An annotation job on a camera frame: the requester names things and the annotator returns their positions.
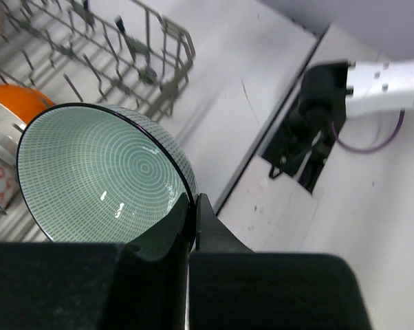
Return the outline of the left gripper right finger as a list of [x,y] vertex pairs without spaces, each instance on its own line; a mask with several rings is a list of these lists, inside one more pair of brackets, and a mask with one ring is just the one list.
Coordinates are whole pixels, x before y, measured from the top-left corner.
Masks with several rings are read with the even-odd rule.
[[370,329],[356,276],[330,254],[253,252],[196,204],[188,262],[191,329]]

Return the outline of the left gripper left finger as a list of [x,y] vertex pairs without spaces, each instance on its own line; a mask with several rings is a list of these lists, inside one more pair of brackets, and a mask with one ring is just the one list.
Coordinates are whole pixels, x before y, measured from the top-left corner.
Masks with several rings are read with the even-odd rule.
[[183,329],[191,209],[129,243],[0,243],[0,329]]

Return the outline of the green patterned bowl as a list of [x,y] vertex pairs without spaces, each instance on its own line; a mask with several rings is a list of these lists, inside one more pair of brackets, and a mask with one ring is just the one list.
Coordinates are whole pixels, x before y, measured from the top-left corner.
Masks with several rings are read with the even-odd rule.
[[199,192],[173,136],[114,105],[65,103],[36,116],[19,141],[17,175],[53,242],[132,241]]

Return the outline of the plain white bowl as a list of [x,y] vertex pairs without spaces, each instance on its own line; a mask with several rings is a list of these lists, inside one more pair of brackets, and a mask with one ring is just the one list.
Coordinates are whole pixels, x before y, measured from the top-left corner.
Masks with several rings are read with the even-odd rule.
[[36,89],[0,85],[0,160],[16,162],[17,144],[26,126],[54,103]]

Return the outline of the grey wire dish rack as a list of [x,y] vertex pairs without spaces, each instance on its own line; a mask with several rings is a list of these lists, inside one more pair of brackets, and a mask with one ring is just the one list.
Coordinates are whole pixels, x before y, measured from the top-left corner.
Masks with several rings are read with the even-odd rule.
[[0,1],[0,86],[43,105],[172,116],[195,60],[188,31],[141,1]]

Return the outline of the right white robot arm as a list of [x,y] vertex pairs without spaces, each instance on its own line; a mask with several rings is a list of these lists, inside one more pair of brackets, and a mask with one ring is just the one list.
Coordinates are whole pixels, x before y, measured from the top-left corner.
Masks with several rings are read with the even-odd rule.
[[387,111],[414,111],[414,60],[317,63],[303,76],[298,112],[315,130]]

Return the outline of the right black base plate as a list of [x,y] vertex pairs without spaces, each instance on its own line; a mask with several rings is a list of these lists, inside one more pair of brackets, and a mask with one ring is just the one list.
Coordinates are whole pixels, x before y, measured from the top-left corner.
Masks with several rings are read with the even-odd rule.
[[330,123],[330,114],[319,108],[305,115],[297,107],[290,110],[262,154],[271,165],[268,177],[286,174],[312,192],[334,143]]

